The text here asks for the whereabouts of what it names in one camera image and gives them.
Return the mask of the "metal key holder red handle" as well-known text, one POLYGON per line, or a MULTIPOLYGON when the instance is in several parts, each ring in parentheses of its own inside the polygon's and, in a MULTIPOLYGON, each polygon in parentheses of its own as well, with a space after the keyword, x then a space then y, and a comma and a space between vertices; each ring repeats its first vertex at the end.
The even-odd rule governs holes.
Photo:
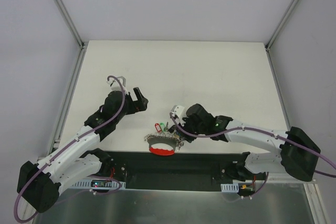
POLYGON ((171 133, 148 134, 144 140, 148 143, 149 151, 158 156, 171 156, 184 145, 183 141, 171 133))

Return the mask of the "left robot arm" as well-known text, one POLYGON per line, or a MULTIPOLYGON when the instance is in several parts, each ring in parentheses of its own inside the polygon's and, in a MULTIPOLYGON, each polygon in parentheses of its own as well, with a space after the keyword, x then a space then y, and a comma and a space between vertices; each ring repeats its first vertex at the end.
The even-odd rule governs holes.
POLYGON ((36 163, 24 163, 19 171, 16 201, 24 198, 37 213, 43 213, 76 181, 90 175, 110 175, 111 157, 95 146, 115 131, 126 115, 148 108, 149 101, 140 88, 133 91, 136 100, 125 87, 112 90, 104 104, 63 147, 36 163))

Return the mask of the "front aluminium rail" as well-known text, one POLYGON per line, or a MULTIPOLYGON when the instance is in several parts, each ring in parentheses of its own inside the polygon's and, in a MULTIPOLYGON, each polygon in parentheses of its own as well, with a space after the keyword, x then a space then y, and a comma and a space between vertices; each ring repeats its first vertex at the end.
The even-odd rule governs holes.
MULTIPOLYGON (((42 164, 44 164, 42 161, 44 161, 44 159, 46 158, 42 158, 39 157, 37 160, 38 163, 38 168, 42 167, 42 164)), ((312 181, 310 182, 303 182, 301 180, 295 179, 292 176, 288 175, 288 174, 280 174, 280 173, 270 173, 268 176, 268 182, 269 183, 289 183, 289 184, 303 184, 303 183, 308 183, 308 184, 316 184, 317 180, 315 178, 313 178, 312 181)))

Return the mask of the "right aluminium frame post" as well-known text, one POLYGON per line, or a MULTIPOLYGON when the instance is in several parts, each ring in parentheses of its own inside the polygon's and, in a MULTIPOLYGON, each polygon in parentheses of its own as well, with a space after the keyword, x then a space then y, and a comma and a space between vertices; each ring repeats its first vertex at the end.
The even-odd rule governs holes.
POLYGON ((286 8, 284 14, 282 15, 278 25, 276 26, 274 32, 272 33, 271 37, 265 44, 265 50, 268 52, 273 44, 275 43, 276 39, 280 35, 281 31, 284 29, 285 25, 289 21, 291 15, 294 13, 296 7, 299 5, 301 0, 291 0, 288 7, 286 8))

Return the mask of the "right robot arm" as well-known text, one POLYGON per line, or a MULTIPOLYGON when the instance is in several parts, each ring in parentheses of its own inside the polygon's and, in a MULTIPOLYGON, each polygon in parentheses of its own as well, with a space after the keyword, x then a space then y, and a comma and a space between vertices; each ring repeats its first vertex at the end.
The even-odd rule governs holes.
POLYGON ((264 150, 264 153, 247 152, 246 159, 236 166, 242 179, 259 173, 287 173, 303 182, 313 179, 321 151, 301 128, 293 126, 281 131, 254 127, 228 116, 213 116, 198 103, 188 109, 175 105, 169 116, 179 136, 189 143, 197 138, 210 138, 264 150))

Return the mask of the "left aluminium frame post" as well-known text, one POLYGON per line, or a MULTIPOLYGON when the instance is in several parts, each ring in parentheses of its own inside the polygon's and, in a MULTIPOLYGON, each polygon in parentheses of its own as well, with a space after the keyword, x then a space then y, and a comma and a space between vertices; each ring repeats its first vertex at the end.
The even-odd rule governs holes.
POLYGON ((71 35, 73 36, 76 44, 79 46, 80 49, 83 49, 85 47, 85 42, 81 38, 78 29, 75 26, 74 21, 72 20, 63 0, 53 0, 54 3, 56 4, 66 26, 68 27, 71 35))

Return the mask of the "red key tag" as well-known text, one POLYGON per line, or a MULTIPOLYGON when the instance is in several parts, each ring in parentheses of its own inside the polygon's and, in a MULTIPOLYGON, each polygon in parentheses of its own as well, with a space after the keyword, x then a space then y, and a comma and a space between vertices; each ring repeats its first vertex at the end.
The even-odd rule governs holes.
POLYGON ((161 126, 160 126, 159 123, 155 123, 154 127, 155 127, 155 130, 156 130, 158 133, 161 133, 161 132, 162 132, 162 129, 161 129, 161 126))

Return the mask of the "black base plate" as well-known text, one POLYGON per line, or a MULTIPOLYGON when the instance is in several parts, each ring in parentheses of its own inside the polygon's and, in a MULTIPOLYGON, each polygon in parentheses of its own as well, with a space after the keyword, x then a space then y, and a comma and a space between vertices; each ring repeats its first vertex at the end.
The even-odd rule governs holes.
POLYGON ((264 172, 253 174, 244 165, 247 153, 177 153, 159 156, 150 152, 109 151, 109 168, 103 174, 124 182, 127 189, 220 191, 233 181, 264 180, 264 172))

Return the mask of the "aluminium frame post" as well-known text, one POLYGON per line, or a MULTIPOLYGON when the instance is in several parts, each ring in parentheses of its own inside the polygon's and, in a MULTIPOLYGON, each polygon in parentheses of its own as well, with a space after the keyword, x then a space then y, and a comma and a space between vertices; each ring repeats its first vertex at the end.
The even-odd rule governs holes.
POLYGON ((74 21, 72 20, 63 0, 53 0, 54 3, 56 4, 66 26, 68 27, 71 35, 73 36, 76 44, 79 46, 80 49, 83 49, 85 47, 85 42, 81 38, 78 29, 75 26, 74 21))
POLYGON ((296 7, 299 5, 301 0, 291 0, 288 7, 286 8, 284 14, 282 15, 278 25, 276 26, 274 32, 272 33, 271 37, 265 44, 265 50, 268 52, 273 44, 275 43, 276 39, 280 35, 281 31, 284 29, 285 25, 289 21, 291 15, 294 13, 296 7))

